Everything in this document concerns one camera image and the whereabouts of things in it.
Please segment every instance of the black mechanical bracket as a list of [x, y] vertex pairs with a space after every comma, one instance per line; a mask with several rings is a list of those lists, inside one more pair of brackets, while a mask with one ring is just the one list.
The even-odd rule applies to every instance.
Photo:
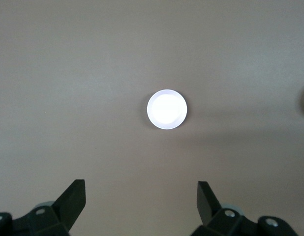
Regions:
[[77, 179], [51, 206], [39, 206], [15, 220], [1, 212], [0, 236], [69, 236], [85, 203], [85, 181]]
[[203, 225], [191, 236], [297, 236], [284, 220], [262, 216], [258, 223], [222, 208], [207, 182], [198, 182], [197, 207]]

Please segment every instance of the white round disc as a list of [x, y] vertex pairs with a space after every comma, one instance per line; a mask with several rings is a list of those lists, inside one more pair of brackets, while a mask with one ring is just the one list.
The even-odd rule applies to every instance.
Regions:
[[187, 104], [176, 91], [164, 89], [155, 93], [148, 102], [148, 117], [160, 129], [174, 129], [186, 118]]

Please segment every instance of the plain gray background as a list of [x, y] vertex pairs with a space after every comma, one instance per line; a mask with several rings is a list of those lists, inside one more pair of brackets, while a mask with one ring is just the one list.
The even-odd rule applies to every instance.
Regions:
[[[188, 115], [148, 120], [174, 89]], [[304, 0], [0, 0], [0, 211], [84, 178], [73, 236], [188, 236], [197, 181], [304, 236]]]

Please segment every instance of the white circle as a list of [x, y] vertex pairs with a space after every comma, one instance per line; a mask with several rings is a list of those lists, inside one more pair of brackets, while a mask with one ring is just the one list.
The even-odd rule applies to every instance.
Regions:
[[155, 93], [148, 102], [148, 117], [160, 129], [174, 129], [186, 118], [187, 104], [176, 91], [164, 89]]

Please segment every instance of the bright white center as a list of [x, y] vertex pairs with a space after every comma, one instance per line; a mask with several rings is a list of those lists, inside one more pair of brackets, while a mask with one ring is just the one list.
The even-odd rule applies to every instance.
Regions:
[[155, 119], [163, 124], [174, 122], [181, 114], [182, 102], [174, 95], [163, 94], [152, 105]]

